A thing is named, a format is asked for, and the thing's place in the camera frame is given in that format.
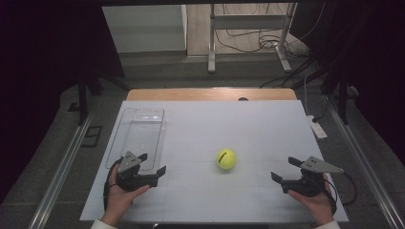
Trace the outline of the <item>white panel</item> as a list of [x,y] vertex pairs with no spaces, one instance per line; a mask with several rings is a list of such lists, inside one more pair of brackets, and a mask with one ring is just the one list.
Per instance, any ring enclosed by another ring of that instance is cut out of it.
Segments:
[[103,7],[118,52],[186,50],[185,5]]

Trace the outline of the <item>yellow tennis ball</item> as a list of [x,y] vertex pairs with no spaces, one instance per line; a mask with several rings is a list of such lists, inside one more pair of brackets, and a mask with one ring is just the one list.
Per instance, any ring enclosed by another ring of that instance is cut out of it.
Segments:
[[217,165],[225,170],[231,169],[235,166],[237,157],[233,150],[222,149],[217,153],[216,162]]

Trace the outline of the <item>person's left hand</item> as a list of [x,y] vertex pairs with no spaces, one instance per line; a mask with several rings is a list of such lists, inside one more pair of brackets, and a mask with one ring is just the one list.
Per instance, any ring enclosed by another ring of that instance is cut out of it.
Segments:
[[149,189],[150,186],[145,185],[135,191],[126,192],[116,185],[115,175],[111,175],[109,194],[107,195],[107,208],[100,220],[109,226],[116,226],[133,201]]

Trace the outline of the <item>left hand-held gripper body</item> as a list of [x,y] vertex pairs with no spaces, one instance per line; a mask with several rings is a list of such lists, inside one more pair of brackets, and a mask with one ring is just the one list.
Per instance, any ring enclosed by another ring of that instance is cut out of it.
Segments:
[[140,175],[140,164],[143,161],[139,160],[132,152],[127,152],[120,160],[117,169],[116,184],[127,192],[132,192],[138,188],[149,185],[157,187],[159,177],[157,174]]

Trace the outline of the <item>person's right hand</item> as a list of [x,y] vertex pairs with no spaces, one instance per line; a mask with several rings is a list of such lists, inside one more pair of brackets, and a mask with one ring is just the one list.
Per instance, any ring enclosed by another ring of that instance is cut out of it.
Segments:
[[325,193],[321,193],[312,198],[303,196],[292,190],[289,190],[288,194],[306,207],[315,221],[316,228],[326,229],[329,224],[335,222],[330,199]]

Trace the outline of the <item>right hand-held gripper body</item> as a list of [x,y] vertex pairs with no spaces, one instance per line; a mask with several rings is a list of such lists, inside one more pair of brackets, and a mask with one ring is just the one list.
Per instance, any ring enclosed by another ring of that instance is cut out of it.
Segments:
[[315,197],[325,187],[324,174],[343,174],[344,170],[325,162],[315,156],[310,156],[298,167],[301,169],[301,178],[298,180],[284,180],[281,183],[283,192],[295,191],[306,197]]

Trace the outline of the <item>black metal stand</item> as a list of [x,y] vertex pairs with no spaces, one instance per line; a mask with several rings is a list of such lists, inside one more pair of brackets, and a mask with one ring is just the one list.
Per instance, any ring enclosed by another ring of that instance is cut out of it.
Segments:
[[335,89],[338,89],[338,95],[336,96],[338,101],[337,112],[343,123],[348,124],[348,119],[346,116],[347,100],[350,98],[347,92],[349,86],[348,78],[344,74],[343,68],[336,61],[330,62],[330,64],[322,67],[320,70],[317,70],[314,73],[310,73],[302,80],[293,83],[290,88],[298,89],[306,86],[310,81],[313,81],[322,75],[325,75],[326,79],[321,85],[321,93],[331,95]]
[[131,87],[120,79],[125,76],[120,63],[111,67],[81,66],[77,72],[78,102],[72,103],[69,112],[79,112],[78,126],[84,124],[88,116],[87,91],[92,95],[101,95],[103,88],[99,81],[100,78],[107,80],[122,90],[129,92]]

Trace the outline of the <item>white power strip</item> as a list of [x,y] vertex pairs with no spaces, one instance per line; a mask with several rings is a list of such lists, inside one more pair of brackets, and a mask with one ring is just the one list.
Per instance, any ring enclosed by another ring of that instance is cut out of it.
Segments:
[[314,135],[318,139],[323,139],[323,138],[328,137],[328,135],[326,134],[324,129],[321,127],[321,125],[318,122],[314,121],[314,116],[313,115],[308,115],[307,120],[309,122],[309,125],[310,125],[312,131],[314,132]]

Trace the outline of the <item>wooden table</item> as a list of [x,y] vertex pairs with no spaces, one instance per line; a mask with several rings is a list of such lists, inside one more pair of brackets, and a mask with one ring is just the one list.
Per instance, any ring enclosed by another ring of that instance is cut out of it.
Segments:
[[258,100],[296,100],[291,89],[212,88],[212,89],[134,89],[127,95],[129,101],[237,101],[246,98]]

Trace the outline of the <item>white metal frame stand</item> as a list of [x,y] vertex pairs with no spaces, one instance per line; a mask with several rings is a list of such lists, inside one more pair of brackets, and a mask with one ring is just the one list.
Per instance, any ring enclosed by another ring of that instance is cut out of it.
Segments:
[[216,15],[214,5],[210,5],[210,41],[208,51],[208,72],[214,73],[215,66],[215,31],[216,30],[281,30],[280,41],[275,46],[275,51],[285,73],[291,72],[285,54],[284,44],[287,39],[292,16],[295,10],[295,3],[289,3],[285,15]]

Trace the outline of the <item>dark curtain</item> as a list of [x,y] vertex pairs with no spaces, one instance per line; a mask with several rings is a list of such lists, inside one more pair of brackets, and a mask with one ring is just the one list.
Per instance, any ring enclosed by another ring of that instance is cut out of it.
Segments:
[[80,78],[123,77],[103,8],[87,0],[0,0],[0,203]]
[[362,115],[405,160],[405,0],[300,2],[290,33],[331,69],[322,91],[355,87]]

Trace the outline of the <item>small black floor frame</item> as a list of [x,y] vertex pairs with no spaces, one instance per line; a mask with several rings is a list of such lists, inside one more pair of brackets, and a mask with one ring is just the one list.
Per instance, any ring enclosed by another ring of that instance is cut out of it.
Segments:
[[81,146],[94,148],[97,146],[102,132],[102,126],[90,126],[82,139]]

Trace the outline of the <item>aluminium floor rail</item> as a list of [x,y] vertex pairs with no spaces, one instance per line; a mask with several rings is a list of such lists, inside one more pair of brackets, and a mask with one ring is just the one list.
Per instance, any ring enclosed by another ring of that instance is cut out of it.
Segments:
[[65,151],[43,198],[36,208],[28,229],[45,228],[93,116],[93,114],[88,114],[81,122],[81,125],[76,128],[75,135]]
[[341,132],[341,135],[347,142],[352,156],[363,178],[371,189],[371,192],[373,193],[373,196],[376,199],[376,202],[380,207],[385,219],[389,223],[390,228],[405,229],[405,222],[402,220],[394,201],[389,196],[388,191],[383,186],[383,183],[377,177],[372,164],[366,158],[365,152],[355,138],[350,126],[345,124],[342,118],[339,116],[335,102],[330,98],[326,98],[326,100],[328,101],[330,113],[339,131]]

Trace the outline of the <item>clear plastic tray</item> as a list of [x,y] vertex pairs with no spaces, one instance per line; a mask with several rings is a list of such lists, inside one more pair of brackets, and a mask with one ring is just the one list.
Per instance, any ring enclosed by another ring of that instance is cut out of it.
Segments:
[[141,174],[156,172],[164,128],[164,109],[124,108],[118,115],[105,167],[110,169],[115,161],[131,152],[135,156],[147,154],[147,159],[140,164]]

